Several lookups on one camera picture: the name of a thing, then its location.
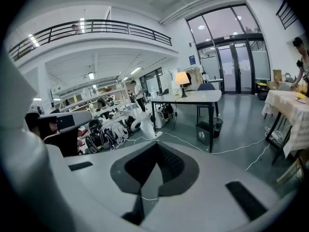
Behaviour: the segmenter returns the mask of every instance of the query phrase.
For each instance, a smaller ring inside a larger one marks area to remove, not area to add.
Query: glass door
[[[252,70],[246,43],[223,43],[216,47],[223,70],[225,93],[251,94]]]

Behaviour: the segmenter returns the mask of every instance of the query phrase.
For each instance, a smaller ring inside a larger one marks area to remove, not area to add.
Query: yellow object
[[[175,82],[177,85],[189,83],[189,78],[186,72],[178,72],[175,76]]]
[[[303,100],[306,98],[305,95],[303,95],[303,94],[301,94],[301,93],[298,93],[298,92],[296,93],[296,97],[297,97],[297,98],[300,98],[300,99],[303,99]]]
[[[259,86],[267,86],[266,83],[256,83],[256,84],[258,84]]]

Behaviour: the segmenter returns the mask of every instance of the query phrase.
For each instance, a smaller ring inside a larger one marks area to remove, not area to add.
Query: column
[[[45,63],[40,63],[38,65],[38,84],[44,113],[46,115],[50,114],[54,110],[51,104],[54,101],[51,98],[50,81]]]

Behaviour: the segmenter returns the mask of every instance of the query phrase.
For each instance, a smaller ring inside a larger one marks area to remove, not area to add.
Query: metal railing
[[[295,13],[292,11],[292,8],[288,5],[287,1],[285,0],[283,1],[276,15],[280,18],[280,21],[284,29],[287,29],[297,20],[297,16],[295,15]]]
[[[155,30],[122,21],[94,19],[71,21],[34,33],[11,48],[9,54],[14,61],[17,61],[42,45],[65,37],[85,33],[123,33],[155,40],[172,46],[169,36]]]

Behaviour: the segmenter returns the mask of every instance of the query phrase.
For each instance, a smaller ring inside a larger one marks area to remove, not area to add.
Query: table
[[[274,125],[266,137],[266,141],[278,150],[273,163],[282,151],[285,157],[287,157],[292,150],[301,150],[309,147],[309,99],[307,98],[307,103],[303,104],[296,101],[295,97],[296,92],[270,90],[265,100],[262,114],[278,114]],[[281,115],[286,116],[292,125],[289,131],[290,138],[285,138],[283,147],[276,145],[269,139]]]
[[[218,102],[222,96],[220,90],[200,90],[200,91],[188,91],[186,92],[187,97],[182,98],[180,95],[166,94],[158,96],[151,101],[151,107],[153,111],[153,117],[155,118],[155,103],[172,103],[172,104],[193,104],[193,105],[208,105],[208,114],[209,114],[209,125],[210,128],[213,128],[213,106],[212,102]],[[213,130],[209,132],[210,137],[210,152],[212,151],[213,144]]]

